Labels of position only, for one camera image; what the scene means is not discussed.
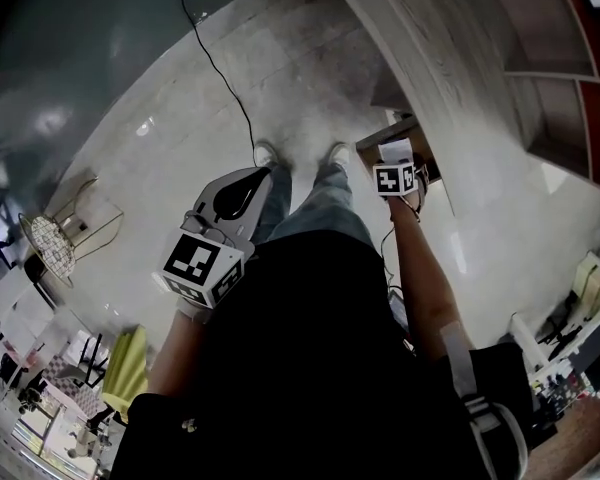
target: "marble floor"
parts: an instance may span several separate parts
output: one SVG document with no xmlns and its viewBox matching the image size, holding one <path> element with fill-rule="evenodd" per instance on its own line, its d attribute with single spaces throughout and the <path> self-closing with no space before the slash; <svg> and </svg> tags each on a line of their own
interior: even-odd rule
<svg viewBox="0 0 600 480">
<path fill-rule="evenodd" d="M 369 106 L 381 54 L 343 0 L 236 0 L 199 30 L 256 140 L 269 139 L 293 163 L 294 207 L 334 142 L 387 125 L 384 111 Z M 485 162 L 497 169 L 503 156 Z M 140 323 L 159 347 L 174 312 L 173 297 L 152 279 L 165 238 L 206 183 L 250 162 L 244 117 L 190 33 L 111 108 L 65 176 L 97 174 L 97 190 L 125 212 L 118 238 L 77 264 L 75 288 L 64 294 L 74 312 L 94 331 Z M 514 312 L 539 323 L 587 250 L 600 246 L 600 190 L 528 162 L 527 175 L 475 211 L 456 218 L 442 183 L 423 210 L 424 232 L 479 346 L 506 332 Z M 357 158 L 349 173 L 355 209 L 379 247 L 391 228 L 387 207 Z M 397 273 L 393 237 L 385 255 Z"/>
</svg>

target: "wooden furniture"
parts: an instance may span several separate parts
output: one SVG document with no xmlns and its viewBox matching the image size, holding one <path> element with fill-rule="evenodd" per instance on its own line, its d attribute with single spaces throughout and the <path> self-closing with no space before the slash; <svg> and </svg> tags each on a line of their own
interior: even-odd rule
<svg viewBox="0 0 600 480">
<path fill-rule="evenodd" d="M 528 151 L 600 185 L 600 9 L 589 0 L 500 0 L 520 40 L 505 73 L 532 80 L 544 126 Z"/>
<path fill-rule="evenodd" d="M 499 0 L 345 1 L 411 105 L 455 216 L 510 194 L 530 169 L 516 104 L 537 96 L 510 91 L 501 52 L 518 41 Z"/>
</svg>

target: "box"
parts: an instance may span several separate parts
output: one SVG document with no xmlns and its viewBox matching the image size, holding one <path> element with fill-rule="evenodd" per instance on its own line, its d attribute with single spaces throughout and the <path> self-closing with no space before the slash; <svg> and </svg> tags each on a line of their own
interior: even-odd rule
<svg viewBox="0 0 600 480">
<path fill-rule="evenodd" d="M 373 180 L 381 196 L 406 196 L 418 190 L 418 179 L 413 163 L 373 166 Z"/>
<path fill-rule="evenodd" d="M 388 126 L 356 143 L 358 155 L 370 177 L 373 178 L 373 166 L 382 160 L 379 145 L 404 138 L 408 138 L 411 142 L 411 149 L 414 156 L 419 156 L 427 166 L 427 171 L 429 172 L 429 185 L 439 181 L 441 179 L 440 171 L 438 170 L 431 148 L 424 136 L 424 132 L 418 125 L 418 121 L 415 117 L 398 121 L 396 124 Z"/>
<path fill-rule="evenodd" d="M 178 229 L 169 235 L 158 274 L 187 301 L 214 308 L 244 275 L 244 253 Z"/>
</svg>

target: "white sneaker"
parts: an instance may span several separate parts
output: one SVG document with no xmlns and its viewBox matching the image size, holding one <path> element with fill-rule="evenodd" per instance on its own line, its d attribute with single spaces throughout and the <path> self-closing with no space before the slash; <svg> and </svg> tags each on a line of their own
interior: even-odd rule
<svg viewBox="0 0 600 480">
<path fill-rule="evenodd" d="M 261 140 L 256 144 L 253 150 L 253 158 L 255 159 L 256 167 L 266 167 L 269 164 L 278 163 L 276 150 L 265 140 Z"/>
<path fill-rule="evenodd" d="M 349 144 L 345 144 L 344 142 L 339 142 L 333 149 L 331 153 L 329 153 L 328 163 L 330 164 L 338 164 L 340 167 L 345 168 L 349 165 L 351 161 L 351 148 Z"/>
</svg>

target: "electronic device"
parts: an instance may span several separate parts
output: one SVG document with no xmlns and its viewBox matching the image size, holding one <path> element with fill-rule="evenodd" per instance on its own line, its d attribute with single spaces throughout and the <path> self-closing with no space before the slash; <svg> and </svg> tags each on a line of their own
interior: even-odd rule
<svg viewBox="0 0 600 480">
<path fill-rule="evenodd" d="M 244 276 L 271 171 L 240 169 L 209 183 L 171 233 L 158 275 L 187 302 L 215 308 Z"/>
</svg>

